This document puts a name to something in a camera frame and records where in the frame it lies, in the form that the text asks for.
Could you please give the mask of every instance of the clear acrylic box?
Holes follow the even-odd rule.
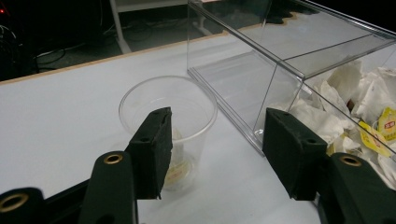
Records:
[[[357,61],[363,74],[392,67],[395,43],[378,27],[299,0],[189,0],[188,73],[260,153],[268,106],[289,111],[321,99],[359,126],[316,84]]]

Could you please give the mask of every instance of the tea bag packet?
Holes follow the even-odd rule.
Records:
[[[396,68],[378,67],[377,73],[384,79],[389,96],[396,103]]]
[[[363,144],[372,149],[373,151],[377,152],[386,157],[390,157],[391,153],[389,149],[384,146],[387,143],[387,140],[382,136],[382,134],[373,129],[368,124],[364,123],[363,121],[359,122],[359,125],[364,129],[360,129],[361,131],[361,141]]]
[[[182,139],[181,133],[178,129],[172,128],[172,140]],[[174,144],[172,148],[171,165],[178,165],[183,161],[184,149],[182,144]]]
[[[314,108],[302,99],[299,99],[289,112],[328,144],[331,144],[344,132],[342,121],[339,118]]]
[[[327,82],[338,91],[346,104],[358,88],[360,80],[361,61],[353,61],[337,67],[327,79]]]
[[[396,140],[396,110],[386,107],[378,119],[378,131],[388,142]]]
[[[367,74],[361,79],[351,115],[373,125],[388,106],[396,108],[396,103],[390,99],[384,79],[376,73]]]

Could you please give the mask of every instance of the crumpled white paper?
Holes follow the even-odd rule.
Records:
[[[323,81],[318,93],[327,100],[319,98],[324,110],[339,118],[344,129],[351,130],[355,127],[355,124],[349,119],[350,112],[347,105],[334,87],[331,87],[327,81]]]
[[[355,95],[355,106],[351,114],[362,118],[369,125],[373,125],[378,120],[387,106],[396,108],[396,103],[389,97],[384,79],[376,73],[371,72],[363,76],[358,93]]]
[[[344,153],[351,153],[351,152],[356,152],[353,153],[357,156],[360,155],[359,153],[359,148],[361,147],[361,144],[353,141],[349,137],[338,137],[334,140],[333,142],[333,147],[334,147],[334,152],[344,152]]]
[[[396,69],[387,67],[378,67],[377,73],[384,79],[388,87],[390,99],[396,103]]]
[[[331,144],[335,138],[344,132],[339,118],[326,111],[314,108],[302,99],[299,99],[289,112],[328,144]]]
[[[334,87],[345,104],[350,100],[361,80],[361,61],[353,61],[337,67],[327,79]]]

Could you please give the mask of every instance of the cup bottom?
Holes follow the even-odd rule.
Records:
[[[163,189],[169,191],[188,188],[196,177],[196,161],[188,152],[184,152],[183,160],[169,166]]]

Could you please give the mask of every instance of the floor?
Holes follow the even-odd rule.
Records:
[[[185,14],[179,13],[176,18],[163,14],[163,18],[155,20],[131,17],[128,13],[120,15],[123,16],[121,26],[124,38],[132,52],[187,40],[187,11]],[[116,36],[114,25],[111,24],[104,31],[105,40],[101,45],[81,43],[66,49],[42,53],[37,57],[38,71],[42,73],[121,55]]]

